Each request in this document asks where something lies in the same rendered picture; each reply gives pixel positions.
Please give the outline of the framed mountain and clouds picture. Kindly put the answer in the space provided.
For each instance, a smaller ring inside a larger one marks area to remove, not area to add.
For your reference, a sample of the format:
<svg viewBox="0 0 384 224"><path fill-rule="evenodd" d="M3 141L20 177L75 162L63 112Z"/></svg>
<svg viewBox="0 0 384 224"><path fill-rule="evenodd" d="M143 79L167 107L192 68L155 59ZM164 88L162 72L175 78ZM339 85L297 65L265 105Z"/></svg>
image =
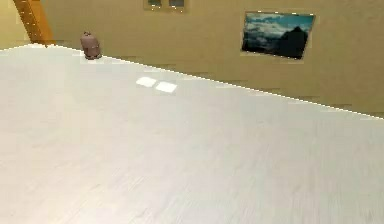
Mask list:
<svg viewBox="0 0 384 224"><path fill-rule="evenodd" d="M314 14L248 11L241 50L302 59L314 20Z"/></svg>

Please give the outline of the window with tan frame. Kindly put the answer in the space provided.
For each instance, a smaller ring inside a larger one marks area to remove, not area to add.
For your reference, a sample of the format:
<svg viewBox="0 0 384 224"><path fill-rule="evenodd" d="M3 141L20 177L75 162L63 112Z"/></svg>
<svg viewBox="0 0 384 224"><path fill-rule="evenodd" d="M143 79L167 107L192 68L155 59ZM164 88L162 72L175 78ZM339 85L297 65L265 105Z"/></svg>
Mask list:
<svg viewBox="0 0 384 224"><path fill-rule="evenodd" d="M143 0L143 8L149 11L184 13L189 0Z"/></svg>

